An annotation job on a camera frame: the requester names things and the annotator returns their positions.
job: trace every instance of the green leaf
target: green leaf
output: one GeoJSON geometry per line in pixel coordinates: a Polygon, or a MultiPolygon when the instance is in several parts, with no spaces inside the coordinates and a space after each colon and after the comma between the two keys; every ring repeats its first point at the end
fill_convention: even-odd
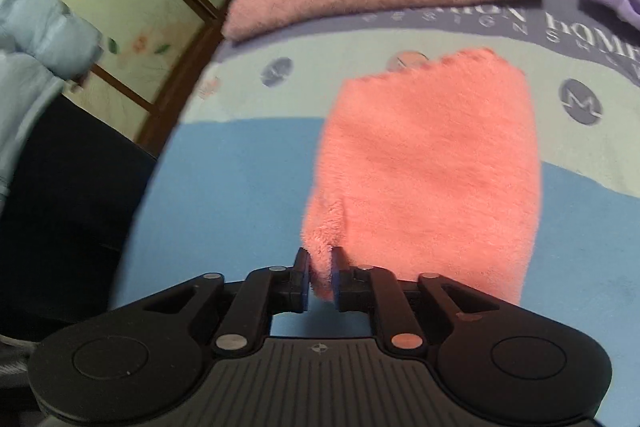
{"type": "Polygon", "coordinates": [[[116,41],[114,41],[113,39],[109,39],[109,51],[110,51],[110,53],[113,53],[114,55],[117,55],[120,52],[120,49],[118,47],[118,43],[116,41]]]}
{"type": "Polygon", "coordinates": [[[159,46],[158,49],[154,51],[154,54],[156,55],[165,54],[170,47],[171,47],[171,44],[163,44],[162,46],[159,46]]]}

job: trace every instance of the gray circle logo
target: gray circle logo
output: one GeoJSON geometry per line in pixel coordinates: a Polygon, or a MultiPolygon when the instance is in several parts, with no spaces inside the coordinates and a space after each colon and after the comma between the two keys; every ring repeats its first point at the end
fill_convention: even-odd
{"type": "Polygon", "coordinates": [[[560,100],[567,114],[583,125],[594,125],[602,118],[602,105],[595,93],[574,78],[564,81],[560,100]]]}
{"type": "Polygon", "coordinates": [[[293,60],[289,57],[280,57],[272,60],[262,70],[262,83],[267,87],[277,86],[293,71],[293,60]]]}

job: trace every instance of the brown wooden baseboard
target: brown wooden baseboard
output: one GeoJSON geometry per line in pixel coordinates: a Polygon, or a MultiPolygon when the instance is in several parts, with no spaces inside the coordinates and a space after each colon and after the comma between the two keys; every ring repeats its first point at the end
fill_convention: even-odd
{"type": "Polygon", "coordinates": [[[160,89],[153,104],[153,112],[136,138],[136,143],[150,154],[158,156],[164,149],[200,73],[222,42],[221,26],[220,22],[203,25],[160,89]]]}

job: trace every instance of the person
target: person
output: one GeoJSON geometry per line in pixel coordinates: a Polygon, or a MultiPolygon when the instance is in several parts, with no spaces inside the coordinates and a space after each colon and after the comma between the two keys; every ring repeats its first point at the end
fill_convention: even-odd
{"type": "Polygon", "coordinates": [[[102,50],[60,0],[0,0],[0,340],[106,311],[156,160],[63,96],[102,50]]]}

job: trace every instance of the orange flower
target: orange flower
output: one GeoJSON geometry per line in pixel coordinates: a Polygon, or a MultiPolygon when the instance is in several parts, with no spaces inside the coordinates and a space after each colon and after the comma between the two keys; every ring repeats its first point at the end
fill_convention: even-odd
{"type": "Polygon", "coordinates": [[[146,50],[146,46],[148,44],[148,38],[146,37],[146,35],[139,35],[136,40],[133,41],[133,44],[131,45],[131,48],[133,49],[133,51],[137,54],[141,54],[143,51],[146,50]]]}

